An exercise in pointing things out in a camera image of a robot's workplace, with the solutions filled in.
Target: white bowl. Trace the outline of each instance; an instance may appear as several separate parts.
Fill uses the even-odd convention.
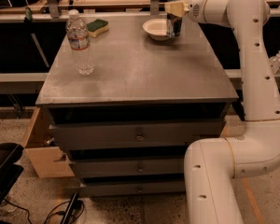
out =
[[[156,41],[165,41],[170,37],[167,35],[167,20],[153,19],[143,24],[143,29]]]

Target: metal table surface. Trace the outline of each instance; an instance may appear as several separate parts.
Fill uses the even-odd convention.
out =
[[[110,30],[91,39],[95,70],[75,70],[64,39],[36,101],[45,107],[232,102],[237,94],[199,25],[187,16],[181,36],[152,40],[145,21],[165,14],[107,13],[84,15],[109,22]]]

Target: cardboard box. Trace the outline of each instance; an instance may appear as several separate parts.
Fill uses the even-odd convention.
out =
[[[58,147],[45,144],[50,138],[49,119],[36,107],[22,141],[31,164],[40,178],[74,176],[66,155]]]

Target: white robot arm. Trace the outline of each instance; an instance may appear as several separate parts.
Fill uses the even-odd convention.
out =
[[[267,174],[280,165],[280,95],[262,38],[270,8],[263,0],[184,0],[183,6],[168,3],[165,10],[228,26],[237,40],[245,134],[191,144],[185,182],[190,224],[244,223],[231,179]]]

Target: floor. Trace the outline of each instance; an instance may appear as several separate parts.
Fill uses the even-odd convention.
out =
[[[20,142],[33,110],[33,107],[26,107],[21,118],[17,118],[12,108],[0,108],[0,143]],[[244,132],[244,125],[234,112],[229,112],[226,121],[223,136]],[[45,223],[55,206],[70,199],[71,193],[66,191],[66,187],[77,187],[79,182],[75,178],[38,178],[25,153],[19,164],[24,171],[7,199],[28,209],[31,223]],[[232,184],[245,224],[280,224],[280,168],[261,177],[233,180]],[[188,223],[184,193],[95,199],[83,197],[81,200],[85,209],[75,222],[78,224]],[[65,207],[66,204],[63,204],[58,210]],[[25,211],[6,203],[0,207],[0,219],[12,224],[29,223]],[[60,223],[61,219],[54,216],[48,223]]]

